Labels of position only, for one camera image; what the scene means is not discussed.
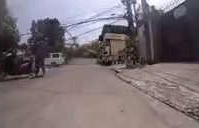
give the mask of window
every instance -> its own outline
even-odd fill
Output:
[[[52,58],[59,58],[59,54],[52,54]]]

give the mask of street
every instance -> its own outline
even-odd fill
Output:
[[[199,128],[92,59],[0,82],[0,128]]]

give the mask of wheel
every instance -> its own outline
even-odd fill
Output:
[[[51,63],[51,66],[52,66],[52,67],[58,67],[58,64],[57,64],[56,62],[52,62],[52,63]]]

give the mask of car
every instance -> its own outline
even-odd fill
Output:
[[[45,58],[45,65],[59,66],[65,63],[64,54],[61,52],[49,53],[48,57]]]

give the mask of sidewalk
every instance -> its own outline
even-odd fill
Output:
[[[144,93],[199,119],[199,64],[156,64],[118,69],[116,76]]]

